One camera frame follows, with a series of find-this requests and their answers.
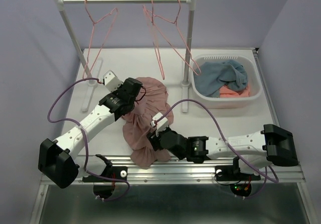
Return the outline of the salmon orange skirt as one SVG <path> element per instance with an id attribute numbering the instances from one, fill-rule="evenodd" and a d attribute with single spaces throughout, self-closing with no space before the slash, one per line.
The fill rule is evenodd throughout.
<path id="1" fill-rule="evenodd" d="M 244 90 L 233 91 L 224 85 L 219 89 L 219 98 L 241 98 L 250 96 L 250 85 L 248 85 Z"/>

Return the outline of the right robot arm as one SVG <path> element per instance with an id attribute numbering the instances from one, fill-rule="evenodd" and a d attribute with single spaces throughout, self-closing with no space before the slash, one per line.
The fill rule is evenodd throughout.
<path id="1" fill-rule="evenodd" d="M 280 167 L 298 165 L 293 134 L 273 124 L 263 130 L 227 139 L 184 137 L 167 127 L 147 135 L 153 149 L 168 150 L 178 159 L 201 164 L 204 161 L 233 157 L 231 174 L 237 179 L 254 174 L 271 164 Z"/>

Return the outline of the blue denim skirt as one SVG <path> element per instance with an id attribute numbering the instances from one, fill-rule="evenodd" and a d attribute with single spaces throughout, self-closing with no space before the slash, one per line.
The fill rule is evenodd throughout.
<path id="1" fill-rule="evenodd" d="M 195 87 L 206 97 L 219 97 L 219 89 L 226 85 L 233 91 L 244 90 L 248 86 L 248 75 L 244 67 L 234 61 L 206 62 L 200 66 L 202 73 L 194 73 Z"/>

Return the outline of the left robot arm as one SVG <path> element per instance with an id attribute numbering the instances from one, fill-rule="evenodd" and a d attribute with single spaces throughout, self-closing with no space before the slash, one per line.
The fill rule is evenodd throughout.
<path id="1" fill-rule="evenodd" d="M 68 119 L 75 127 L 55 140 L 45 139 L 40 144 L 38 169 L 60 188 L 68 187 L 87 169 L 89 157 L 80 166 L 76 158 L 82 149 L 89 152 L 89 142 L 104 128 L 116 122 L 122 116 L 133 111 L 136 98 L 143 84 L 134 78 L 127 78 L 115 86 L 103 81 L 110 93 L 103 97 L 93 111 L 82 121 Z"/>

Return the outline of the dusty pink ruffled dress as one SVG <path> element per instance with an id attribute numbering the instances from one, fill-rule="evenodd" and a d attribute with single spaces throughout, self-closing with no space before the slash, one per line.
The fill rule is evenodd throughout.
<path id="1" fill-rule="evenodd" d="M 166 113 L 171 106 L 167 103 L 166 86 L 151 77 L 138 77 L 143 85 L 132 112 L 122 118 L 125 124 L 122 128 L 123 137 L 132 149 L 131 160 L 137 166 L 147 169 L 155 161 L 165 162 L 171 159 L 165 149 L 155 151 L 147 139 L 147 134 L 153 131 L 150 126 L 152 118 L 158 113 Z"/>

